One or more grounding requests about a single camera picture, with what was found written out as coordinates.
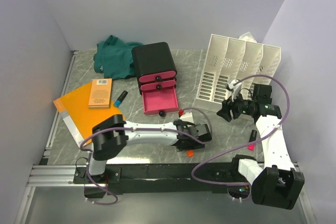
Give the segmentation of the black drawer organizer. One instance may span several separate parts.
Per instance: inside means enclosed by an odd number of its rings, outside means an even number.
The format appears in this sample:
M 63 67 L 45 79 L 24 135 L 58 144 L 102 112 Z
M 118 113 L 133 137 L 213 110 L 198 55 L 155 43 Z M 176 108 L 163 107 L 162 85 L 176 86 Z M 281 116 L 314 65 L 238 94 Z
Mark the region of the black drawer organizer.
M 165 72 L 170 70 L 177 72 L 171 50 L 166 42 L 157 42 L 153 44 L 134 47 L 132 49 L 132 58 L 134 62 L 135 76 L 137 78 L 138 87 L 143 84 L 147 84 L 139 82 L 139 78 L 142 75 Z

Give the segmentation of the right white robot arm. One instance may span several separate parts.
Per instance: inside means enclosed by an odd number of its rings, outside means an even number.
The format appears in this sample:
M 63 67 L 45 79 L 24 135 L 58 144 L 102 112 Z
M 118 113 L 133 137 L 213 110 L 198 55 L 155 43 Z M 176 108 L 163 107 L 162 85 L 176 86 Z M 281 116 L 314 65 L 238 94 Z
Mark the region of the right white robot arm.
M 251 185 L 253 203 L 291 210 L 304 186 L 304 175 L 295 169 L 291 161 L 282 130 L 282 114 L 279 106 L 272 104 L 270 85 L 256 84 L 252 98 L 246 100 L 241 94 L 242 85 L 236 79 L 227 85 L 231 95 L 222 102 L 217 115 L 230 122 L 240 115 L 254 119 L 262 138 L 264 166 L 253 159 L 240 159 L 230 168 L 231 178 Z

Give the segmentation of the orange highlighter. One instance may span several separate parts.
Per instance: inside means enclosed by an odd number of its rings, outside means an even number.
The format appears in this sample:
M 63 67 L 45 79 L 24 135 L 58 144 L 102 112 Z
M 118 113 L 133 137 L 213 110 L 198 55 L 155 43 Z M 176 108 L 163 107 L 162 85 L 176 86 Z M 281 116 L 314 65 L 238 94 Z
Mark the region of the orange highlighter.
M 193 157 L 194 156 L 194 152 L 192 150 L 185 151 L 185 153 L 188 157 Z

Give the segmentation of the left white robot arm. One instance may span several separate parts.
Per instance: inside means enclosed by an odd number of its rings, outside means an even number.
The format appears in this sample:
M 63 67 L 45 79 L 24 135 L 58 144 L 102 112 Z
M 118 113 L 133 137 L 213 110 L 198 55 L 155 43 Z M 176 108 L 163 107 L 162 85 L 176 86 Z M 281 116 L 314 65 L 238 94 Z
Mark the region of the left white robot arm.
M 204 148 L 212 140 L 208 124 L 195 124 L 177 119 L 163 124 L 141 124 L 113 115 L 92 128 L 92 135 L 80 145 L 89 153 L 86 176 L 91 182 L 104 179 L 106 163 L 125 147 L 139 144 L 174 146 L 178 151 Z

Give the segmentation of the blue highlighter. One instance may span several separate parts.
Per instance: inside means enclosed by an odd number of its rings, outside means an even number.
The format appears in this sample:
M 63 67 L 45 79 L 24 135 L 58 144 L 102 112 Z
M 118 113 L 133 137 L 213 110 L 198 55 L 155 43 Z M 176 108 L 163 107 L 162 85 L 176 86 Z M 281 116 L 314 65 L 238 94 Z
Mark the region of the blue highlighter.
M 115 100 L 113 106 L 118 108 L 121 103 L 123 102 L 123 100 L 126 98 L 126 96 L 128 95 L 128 91 L 124 90 L 119 96 L 118 98 Z

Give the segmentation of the orange book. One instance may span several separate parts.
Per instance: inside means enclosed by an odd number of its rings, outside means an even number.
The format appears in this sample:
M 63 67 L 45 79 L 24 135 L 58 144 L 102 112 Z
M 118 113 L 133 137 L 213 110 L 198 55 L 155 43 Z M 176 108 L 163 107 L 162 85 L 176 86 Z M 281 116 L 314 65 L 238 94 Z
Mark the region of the orange book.
M 111 104 L 112 79 L 94 79 L 91 85 L 88 108 L 108 109 Z

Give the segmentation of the pink highlighter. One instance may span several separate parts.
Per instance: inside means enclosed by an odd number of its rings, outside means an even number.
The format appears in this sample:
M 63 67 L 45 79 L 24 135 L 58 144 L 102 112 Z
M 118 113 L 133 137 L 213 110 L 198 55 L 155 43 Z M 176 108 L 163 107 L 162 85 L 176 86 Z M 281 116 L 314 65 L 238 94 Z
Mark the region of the pink highlighter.
M 249 138 L 249 146 L 248 146 L 248 149 L 250 150 L 250 151 L 253 151 L 254 150 L 254 148 L 255 148 L 255 145 L 254 145 L 254 141 L 256 140 L 256 138 L 257 138 L 257 131 L 256 130 L 252 130 L 251 131 L 251 134 L 250 134 L 250 138 Z

